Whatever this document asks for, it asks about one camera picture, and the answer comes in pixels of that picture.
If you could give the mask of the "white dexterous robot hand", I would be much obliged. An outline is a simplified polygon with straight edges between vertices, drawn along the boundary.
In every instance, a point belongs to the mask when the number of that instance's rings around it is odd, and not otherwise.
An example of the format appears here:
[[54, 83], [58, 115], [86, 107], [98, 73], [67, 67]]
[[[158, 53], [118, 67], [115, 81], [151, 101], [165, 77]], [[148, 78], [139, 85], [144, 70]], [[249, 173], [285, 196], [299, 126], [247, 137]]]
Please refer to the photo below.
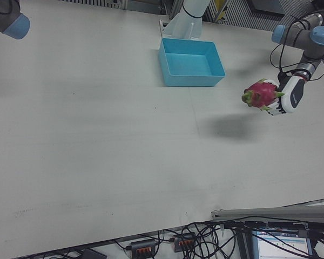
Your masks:
[[284, 95], [268, 105], [272, 116], [293, 113], [303, 97], [305, 80], [300, 76], [287, 76], [280, 81], [278, 91]]

